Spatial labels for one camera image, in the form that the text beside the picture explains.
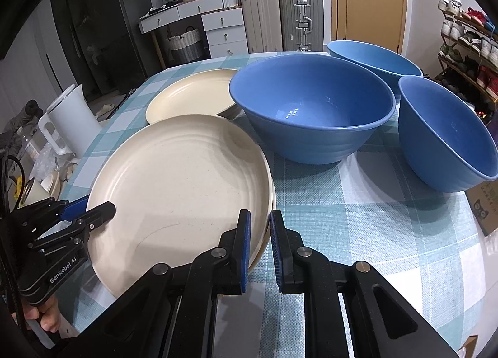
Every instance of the checkered tablecloth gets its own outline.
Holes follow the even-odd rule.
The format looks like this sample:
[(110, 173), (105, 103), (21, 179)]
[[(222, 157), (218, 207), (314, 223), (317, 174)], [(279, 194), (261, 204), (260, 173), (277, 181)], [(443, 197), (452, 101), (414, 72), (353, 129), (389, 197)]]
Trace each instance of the checkered tablecloth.
[[(161, 90), (199, 71), (239, 69), (272, 55), (281, 53), (205, 60), (151, 77), (102, 129), (61, 199), (90, 193), (111, 154), (146, 126), (147, 105)], [(452, 347), (462, 344), (480, 317), (485, 293), (477, 228), (463, 192), (434, 191), (407, 165), (398, 144), (397, 114), (355, 154), (325, 166), (284, 159), (261, 143), (244, 116), (234, 123), (265, 151), (277, 207), (286, 226), (299, 231), (305, 245), (343, 264), (369, 261)], [(303, 299), (278, 293), (269, 248), (250, 274), (248, 292), (220, 298), (217, 358), (304, 356)], [(114, 300), (90, 263), (63, 285), (58, 296), (61, 311), (79, 331)]]

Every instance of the kettle handle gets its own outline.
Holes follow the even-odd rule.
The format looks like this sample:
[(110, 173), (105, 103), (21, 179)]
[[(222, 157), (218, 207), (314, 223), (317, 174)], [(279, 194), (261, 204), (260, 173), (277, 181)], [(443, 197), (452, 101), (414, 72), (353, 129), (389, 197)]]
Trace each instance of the kettle handle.
[(38, 129), (40, 129), (40, 132), (43, 133), (43, 136), (45, 136), (45, 139), (50, 143), (50, 145), (53, 147), (54, 151), (59, 155), (62, 156), (64, 154), (69, 154), (72, 153), (71, 149), (68, 147), (68, 145), (64, 142), (65, 147), (60, 147), (53, 136), (50, 134), (50, 132), (47, 130), (45, 127), (47, 123), (52, 123), (50, 120), (50, 117), (48, 116), (48, 113), (43, 115), (39, 120), (38, 120)]

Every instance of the shelf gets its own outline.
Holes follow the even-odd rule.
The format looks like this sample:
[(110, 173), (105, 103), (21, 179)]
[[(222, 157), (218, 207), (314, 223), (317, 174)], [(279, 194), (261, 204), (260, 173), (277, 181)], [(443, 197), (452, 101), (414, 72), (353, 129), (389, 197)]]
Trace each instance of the shelf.
[(484, 88), (482, 88), (479, 84), (477, 84), (474, 80), (472, 80), (468, 75), (466, 75), (465, 73), (463, 73), (457, 66), (455, 66), (453, 63), (451, 63), (450, 61), (448, 61), (447, 59), (445, 59), (442, 56), (438, 55), (437, 57), (438, 57), (439, 61), (445, 63), (449, 68), (452, 68), (453, 70), (455, 70), (469, 84), (474, 85), (474, 87), (477, 88), (479, 91), (481, 91), (482, 94), (484, 94), (485, 96), (487, 96), (492, 102), (496, 103), (496, 100), (491, 95), (489, 95), (489, 93)]
[(443, 38), (443, 41), (444, 43), (446, 43), (446, 39), (449, 40), (450, 42), (453, 42), (455, 44), (457, 44), (459, 47), (461, 48), (464, 48), (465, 50), (467, 50), (470, 54), (473, 54), (474, 56), (476, 56), (477, 58), (479, 58), (479, 61), (481, 62), (479, 65), (484, 65), (486, 66), (487, 68), (491, 69), (491, 71), (495, 74), (498, 74), (498, 68), (493, 64), (491, 63), (488, 59), (485, 59), (483, 57), (481, 57), (480, 54), (474, 52), (471, 48), (469, 48), (468, 46), (465, 46), (463, 44), (461, 44), (459, 41), (457, 40), (454, 40), (452, 38), (449, 38), (448, 36), (445, 36), (443, 34), (441, 34), (441, 37)]
[(486, 35), (488, 38), (492, 38), (493, 40), (498, 41), (498, 35), (496, 33), (492, 34), (491, 31), (487, 30), (483, 26), (474, 24), (472, 21), (468, 21), (468, 20), (462, 18), (461, 16), (457, 16), (455, 14), (452, 14), (451, 12), (443, 11), (443, 10), (441, 10), (441, 12), (444, 15), (452, 16), (453, 18), (460, 21), (462, 24), (464, 24), (468, 28), (472, 28), (474, 31), (477, 31), (482, 35)]

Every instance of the cardboard box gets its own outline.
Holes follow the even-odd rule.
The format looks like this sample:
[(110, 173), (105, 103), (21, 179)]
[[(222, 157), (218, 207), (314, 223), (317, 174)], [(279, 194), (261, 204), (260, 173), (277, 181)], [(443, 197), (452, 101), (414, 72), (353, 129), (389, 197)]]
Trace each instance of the cardboard box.
[(476, 349), (477, 344), (477, 336), (469, 336), (467, 341), (464, 342), (464, 345), (460, 347), (457, 351), (457, 354), (461, 358), (472, 358), (472, 354)]
[(498, 180), (484, 181), (466, 191), (467, 199), (485, 236), (498, 228)]

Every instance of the drawer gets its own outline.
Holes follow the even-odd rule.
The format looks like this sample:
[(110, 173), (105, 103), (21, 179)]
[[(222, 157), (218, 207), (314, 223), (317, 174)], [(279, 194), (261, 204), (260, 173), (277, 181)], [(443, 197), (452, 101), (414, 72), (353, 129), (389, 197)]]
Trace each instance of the drawer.
[(171, 24), (180, 19), (178, 7), (168, 8), (166, 11), (154, 14), (139, 22), (140, 32), (145, 34), (160, 26)]
[(202, 25), (205, 31), (226, 28), (227, 26), (244, 25), (242, 8), (205, 14), (202, 16)]
[(194, 0), (178, 6), (180, 19), (223, 8), (223, 0)]
[(243, 40), (240, 42), (209, 46), (209, 53), (211, 54), (211, 59), (223, 58), (234, 54), (247, 54), (247, 42)]
[(210, 46), (221, 45), (223, 43), (246, 40), (246, 30), (243, 25), (230, 26), (229, 28), (207, 31), (206, 36)]

